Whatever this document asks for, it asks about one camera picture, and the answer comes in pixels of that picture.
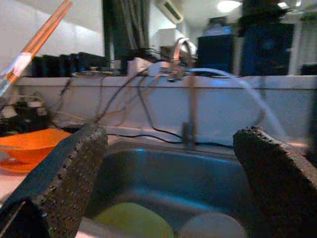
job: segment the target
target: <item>sink basin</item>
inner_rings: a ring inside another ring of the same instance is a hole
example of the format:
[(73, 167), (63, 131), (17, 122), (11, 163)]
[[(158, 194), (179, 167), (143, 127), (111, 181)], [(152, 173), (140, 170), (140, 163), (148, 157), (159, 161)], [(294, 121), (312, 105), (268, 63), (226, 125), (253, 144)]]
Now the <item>sink basin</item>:
[(236, 219), (250, 237), (265, 237), (265, 224), (233, 150), (197, 150), (132, 141), (111, 145), (85, 216), (93, 219), (110, 206), (134, 202), (178, 231), (194, 216), (220, 212)]

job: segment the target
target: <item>kitchen sink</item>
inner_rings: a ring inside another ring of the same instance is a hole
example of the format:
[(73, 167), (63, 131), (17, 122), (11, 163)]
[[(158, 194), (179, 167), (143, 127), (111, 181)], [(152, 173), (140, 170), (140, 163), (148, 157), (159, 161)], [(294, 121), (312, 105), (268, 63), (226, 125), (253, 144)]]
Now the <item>kitchen sink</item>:
[(250, 237), (266, 237), (243, 168), (232, 149), (120, 141), (109, 146), (86, 210), (93, 219), (123, 202), (144, 206), (178, 231), (192, 217), (220, 212)]

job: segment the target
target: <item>air conditioner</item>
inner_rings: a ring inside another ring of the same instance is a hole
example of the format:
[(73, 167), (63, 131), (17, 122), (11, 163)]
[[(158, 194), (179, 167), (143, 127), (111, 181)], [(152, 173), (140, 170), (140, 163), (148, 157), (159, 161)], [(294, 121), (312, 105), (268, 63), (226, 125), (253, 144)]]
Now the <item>air conditioner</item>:
[(176, 0), (173, 2), (171, 0), (157, 0), (158, 8), (174, 24), (179, 24), (184, 19), (183, 15), (180, 13), (180, 7), (177, 7), (177, 5)]

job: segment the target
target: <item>textured gripper pad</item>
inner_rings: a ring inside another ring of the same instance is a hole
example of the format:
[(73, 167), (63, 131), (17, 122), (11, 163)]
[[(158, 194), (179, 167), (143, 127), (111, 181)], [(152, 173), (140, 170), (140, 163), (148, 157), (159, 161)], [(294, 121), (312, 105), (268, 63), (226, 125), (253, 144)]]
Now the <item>textured gripper pad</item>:
[(317, 227), (317, 169), (260, 127), (240, 130), (233, 139), (271, 237), (312, 237)]
[(50, 237), (75, 237), (106, 150), (106, 131), (92, 125), (84, 127), (62, 140), (31, 171), (1, 212), (28, 199), (41, 211)]

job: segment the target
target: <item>faucet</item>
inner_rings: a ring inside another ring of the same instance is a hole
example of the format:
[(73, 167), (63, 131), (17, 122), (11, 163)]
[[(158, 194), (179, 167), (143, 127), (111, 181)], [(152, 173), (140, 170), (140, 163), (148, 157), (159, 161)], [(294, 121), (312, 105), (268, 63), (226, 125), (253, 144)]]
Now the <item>faucet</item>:
[[(181, 80), (182, 76), (184, 75), (184, 70), (180, 64), (180, 50), (185, 46), (187, 49), (186, 60), (187, 64), (190, 68), (194, 67), (192, 55), (191, 55), (191, 48), (189, 45), (188, 38), (179, 38), (175, 43), (174, 52), (171, 57), (171, 64), (170, 64), (170, 76), (169, 81), (175, 82), (177, 80)], [(194, 72), (190, 73), (189, 77), (189, 121), (183, 123), (183, 132), (182, 138), (183, 143), (188, 149), (195, 148), (195, 141), (196, 141), (196, 96), (195, 96), (195, 75)]]

